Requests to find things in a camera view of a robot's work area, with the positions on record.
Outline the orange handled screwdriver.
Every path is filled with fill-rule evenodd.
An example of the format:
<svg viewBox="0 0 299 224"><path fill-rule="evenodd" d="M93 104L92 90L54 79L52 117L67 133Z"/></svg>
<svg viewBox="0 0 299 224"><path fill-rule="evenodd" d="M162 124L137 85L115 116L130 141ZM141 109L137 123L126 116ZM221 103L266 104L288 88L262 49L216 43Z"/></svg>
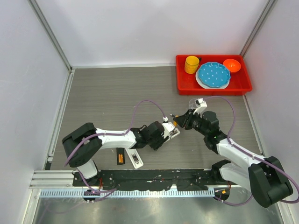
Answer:
<svg viewBox="0 0 299 224"><path fill-rule="evenodd" d="M170 114L170 116L171 116L172 118L176 118L176 117L178 117L178 115L175 115L175 114ZM178 127L178 126L179 126L179 125L177 124L176 121L173 121L172 123L173 123L173 125L174 125L175 127Z"/></svg>

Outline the wide white remote control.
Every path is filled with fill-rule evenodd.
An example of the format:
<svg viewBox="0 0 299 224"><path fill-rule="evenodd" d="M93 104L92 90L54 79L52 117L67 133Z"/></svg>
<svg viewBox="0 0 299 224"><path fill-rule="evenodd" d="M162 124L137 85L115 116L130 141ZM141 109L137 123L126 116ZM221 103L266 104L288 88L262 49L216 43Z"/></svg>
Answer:
<svg viewBox="0 0 299 224"><path fill-rule="evenodd" d="M126 148L125 151L127 152L127 155L131 160L134 169L139 169L143 166L143 161L140 158L140 155L136 149Z"/></svg>

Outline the slim white remote control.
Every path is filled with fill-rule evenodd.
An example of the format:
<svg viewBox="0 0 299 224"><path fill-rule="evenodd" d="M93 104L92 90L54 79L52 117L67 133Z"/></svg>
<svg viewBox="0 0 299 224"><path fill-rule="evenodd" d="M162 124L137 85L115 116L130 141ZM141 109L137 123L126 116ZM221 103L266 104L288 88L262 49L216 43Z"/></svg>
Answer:
<svg viewBox="0 0 299 224"><path fill-rule="evenodd" d="M174 128L172 131L168 134L168 140L171 140L172 138L177 137L180 134L180 130L178 128Z"/></svg>

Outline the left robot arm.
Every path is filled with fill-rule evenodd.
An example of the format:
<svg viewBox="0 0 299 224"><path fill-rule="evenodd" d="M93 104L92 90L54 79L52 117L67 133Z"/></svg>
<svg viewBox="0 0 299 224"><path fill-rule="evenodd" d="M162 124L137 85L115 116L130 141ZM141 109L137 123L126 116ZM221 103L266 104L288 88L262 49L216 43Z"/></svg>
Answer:
<svg viewBox="0 0 299 224"><path fill-rule="evenodd" d="M150 146L158 150L169 141L175 126L171 122L155 121L149 126L129 128L124 131L107 131L86 123L63 138L62 144L67 156L65 166L77 168L89 186L95 186L100 179L92 157L101 149L142 149Z"/></svg>

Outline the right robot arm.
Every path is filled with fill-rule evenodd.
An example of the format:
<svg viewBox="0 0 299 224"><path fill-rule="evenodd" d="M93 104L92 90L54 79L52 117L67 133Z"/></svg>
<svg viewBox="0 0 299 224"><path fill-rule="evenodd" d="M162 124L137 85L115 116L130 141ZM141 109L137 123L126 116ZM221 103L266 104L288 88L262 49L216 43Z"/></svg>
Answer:
<svg viewBox="0 0 299 224"><path fill-rule="evenodd" d="M226 157L212 166L211 179L216 184L233 182L248 190L256 202L267 208L293 194L293 188L280 161L263 157L236 144L220 130L214 112L202 115L188 110L173 119L185 130L193 129L204 136L208 149Z"/></svg>

